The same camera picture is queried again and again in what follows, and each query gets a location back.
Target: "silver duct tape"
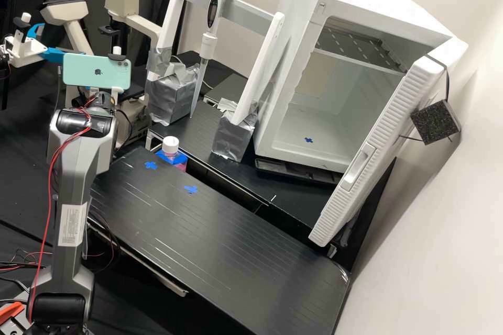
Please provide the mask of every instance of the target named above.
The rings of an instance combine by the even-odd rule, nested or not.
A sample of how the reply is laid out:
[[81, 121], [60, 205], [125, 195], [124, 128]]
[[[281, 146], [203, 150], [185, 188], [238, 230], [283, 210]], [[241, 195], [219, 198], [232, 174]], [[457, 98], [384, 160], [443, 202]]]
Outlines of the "silver duct tape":
[[192, 80], [186, 83], [181, 83], [175, 75], [154, 82], [147, 80], [147, 109], [154, 122], [167, 126], [190, 113], [197, 75], [191, 76]]
[[154, 72], [163, 77], [171, 60], [171, 49], [163, 48], [157, 51], [156, 47], [151, 47], [148, 51], [147, 71]]
[[226, 111], [220, 118], [211, 151], [225, 158], [241, 162], [255, 130], [258, 106], [253, 103], [249, 115], [238, 125], [231, 123], [233, 114], [233, 111]]

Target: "black platform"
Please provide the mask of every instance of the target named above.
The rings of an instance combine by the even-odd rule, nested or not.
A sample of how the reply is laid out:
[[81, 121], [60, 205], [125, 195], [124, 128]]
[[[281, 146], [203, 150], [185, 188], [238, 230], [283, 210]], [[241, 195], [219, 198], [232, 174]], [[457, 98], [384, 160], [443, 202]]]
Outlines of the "black platform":
[[150, 131], [161, 140], [165, 136], [176, 136], [180, 140], [180, 150], [189, 158], [312, 229], [334, 186], [309, 184], [256, 170], [252, 141], [241, 163], [212, 153], [211, 145], [221, 116], [219, 110], [199, 101], [192, 119], [187, 116], [167, 127], [155, 124]]
[[138, 148], [116, 161], [92, 196], [146, 264], [253, 333], [332, 333], [346, 273], [153, 153]]

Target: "mint green iphone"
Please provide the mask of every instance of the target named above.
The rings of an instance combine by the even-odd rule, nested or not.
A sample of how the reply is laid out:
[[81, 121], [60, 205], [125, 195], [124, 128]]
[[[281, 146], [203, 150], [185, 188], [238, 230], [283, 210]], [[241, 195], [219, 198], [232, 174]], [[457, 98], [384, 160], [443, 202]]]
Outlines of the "mint green iphone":
[[66, 85], [90, 86], [100, 89], [129, 89], [131, 62], [108, 57], [66, 53], [63, 56], [63, 82]]

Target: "door handle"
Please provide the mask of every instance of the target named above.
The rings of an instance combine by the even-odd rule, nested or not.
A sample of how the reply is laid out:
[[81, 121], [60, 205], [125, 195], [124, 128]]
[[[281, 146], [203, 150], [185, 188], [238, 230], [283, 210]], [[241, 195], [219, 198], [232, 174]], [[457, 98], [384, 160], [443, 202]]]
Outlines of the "door handle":
[[368, 143], [364, 143], [362, 148], [356, 154], [356, 157], [351, 162], [351, 165], [347, 168], [346, 173], [339, 182], [339, 186], [346, 191], [350, 191], [356, 180], [362, 173], [365, 166], [367, 166], [368, 161], [376, 151], [376, 148]]

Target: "orange object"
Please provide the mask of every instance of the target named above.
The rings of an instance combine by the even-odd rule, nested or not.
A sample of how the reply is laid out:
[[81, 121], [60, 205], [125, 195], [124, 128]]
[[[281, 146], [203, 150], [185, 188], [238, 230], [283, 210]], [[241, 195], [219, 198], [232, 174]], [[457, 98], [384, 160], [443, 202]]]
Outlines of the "orange object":
[[15, 302], [5, 309], [0, 309], [0, 325], [3, 325], [9, 318], [17, 316], [25, 309], [25, 306], [20, 302]]

